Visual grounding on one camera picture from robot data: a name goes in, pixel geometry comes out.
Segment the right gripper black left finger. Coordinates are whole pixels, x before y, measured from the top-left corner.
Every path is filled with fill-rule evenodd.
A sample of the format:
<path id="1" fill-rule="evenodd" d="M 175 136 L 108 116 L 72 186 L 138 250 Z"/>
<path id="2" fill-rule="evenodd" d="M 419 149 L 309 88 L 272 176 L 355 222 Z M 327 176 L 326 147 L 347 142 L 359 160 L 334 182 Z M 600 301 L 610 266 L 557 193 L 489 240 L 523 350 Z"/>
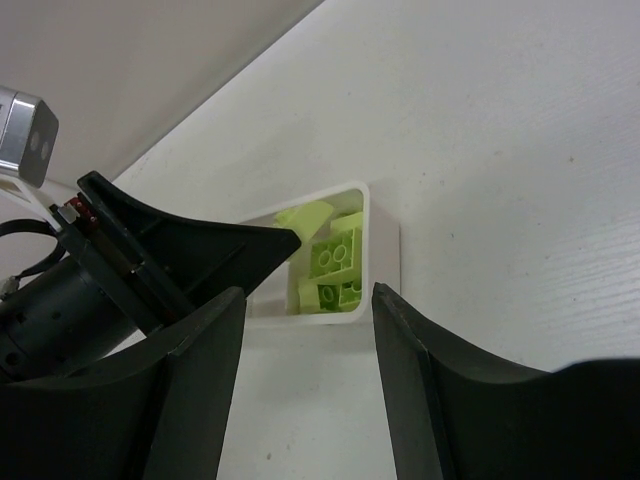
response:
<path id="1" fill-rule="evenodd" d="M 232 287 L 65 377 L 1 388 L 5 479 L 213 479 L 245 326 Z"/>

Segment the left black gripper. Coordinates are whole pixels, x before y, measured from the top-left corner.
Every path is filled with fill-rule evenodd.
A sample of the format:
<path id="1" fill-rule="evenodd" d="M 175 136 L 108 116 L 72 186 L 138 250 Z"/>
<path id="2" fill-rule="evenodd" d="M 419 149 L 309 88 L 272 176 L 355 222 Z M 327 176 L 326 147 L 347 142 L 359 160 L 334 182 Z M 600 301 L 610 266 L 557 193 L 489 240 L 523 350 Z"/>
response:
<path id="1" fill-rule="evenodd" d="M 1 380 L 65 375 L 135 332 L 171 325 L 230 287 L 252 293 L 302 245 L 291 229 L 194 220 L 146 205 L 97 172 L 80 199 L 52 210 L 60 227 L 11 221 L 7 233 L 55 237 L 54 251 L 6 283 Z"/>

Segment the large lime lego block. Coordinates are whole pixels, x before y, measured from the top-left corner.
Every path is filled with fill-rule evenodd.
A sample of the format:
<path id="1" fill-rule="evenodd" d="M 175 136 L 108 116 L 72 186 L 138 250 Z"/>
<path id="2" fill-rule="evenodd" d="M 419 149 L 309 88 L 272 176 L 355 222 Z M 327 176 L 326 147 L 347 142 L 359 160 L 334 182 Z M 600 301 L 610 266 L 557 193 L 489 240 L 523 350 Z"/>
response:
<path id="1" fill-rule="evenodd" d="M 332 234 L 311 247 L 309 278 L 318 284 L 339 285 L 362 276 L 362 230 Z"/>

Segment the small lime lego piece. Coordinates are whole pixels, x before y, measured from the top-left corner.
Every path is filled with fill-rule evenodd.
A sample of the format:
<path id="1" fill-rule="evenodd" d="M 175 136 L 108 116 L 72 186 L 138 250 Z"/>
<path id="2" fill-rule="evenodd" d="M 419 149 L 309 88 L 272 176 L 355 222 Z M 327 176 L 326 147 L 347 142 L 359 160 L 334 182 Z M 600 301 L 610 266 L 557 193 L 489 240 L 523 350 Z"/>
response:
<path id="1" fill-rule="evenodd" d="M 334 212 L 324 201 L 312 201 L 287 208 L 274 215 L 274 225 L 296 233 L 302 244 L 308 243 Z"/>

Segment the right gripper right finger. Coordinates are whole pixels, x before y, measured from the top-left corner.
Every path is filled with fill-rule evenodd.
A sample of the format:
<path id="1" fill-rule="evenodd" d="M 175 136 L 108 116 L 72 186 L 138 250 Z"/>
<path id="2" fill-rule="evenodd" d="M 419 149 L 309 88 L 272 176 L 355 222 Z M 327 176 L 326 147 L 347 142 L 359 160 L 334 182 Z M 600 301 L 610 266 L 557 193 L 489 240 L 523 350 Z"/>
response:
<path id="1" fill-rule="evenodd" d="M 446 330 L 382 283 L 372 312 L 399 478 L 638 477 L 637 359 L 527 367 Z"/>

